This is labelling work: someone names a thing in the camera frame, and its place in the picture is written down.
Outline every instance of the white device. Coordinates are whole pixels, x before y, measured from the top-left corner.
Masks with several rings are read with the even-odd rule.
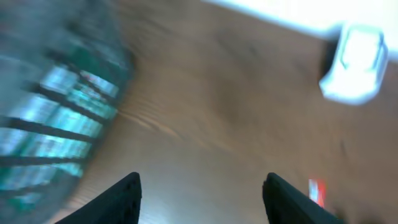
[[[345,25],[333,64],[319,81],[323,96],[350,105],[369,101],[379,92],[387,56],[382,30],[364,25]]]

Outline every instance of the brown wooden surface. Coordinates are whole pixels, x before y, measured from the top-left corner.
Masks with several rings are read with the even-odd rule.
[[[318,89],[326,42],[199,1],[119,0],[137,73],[104,146],[63,214],[132,171],[140,223],[267,223],[268,172],[350,223],[398,211],[398,68],[352,107]]]

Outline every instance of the red and white object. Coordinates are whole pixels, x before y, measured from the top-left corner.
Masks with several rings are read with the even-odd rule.
[[[326,185],[320,180],[309,180],[309,194],[311,200],[317,203],[322,208],[325,206]]]

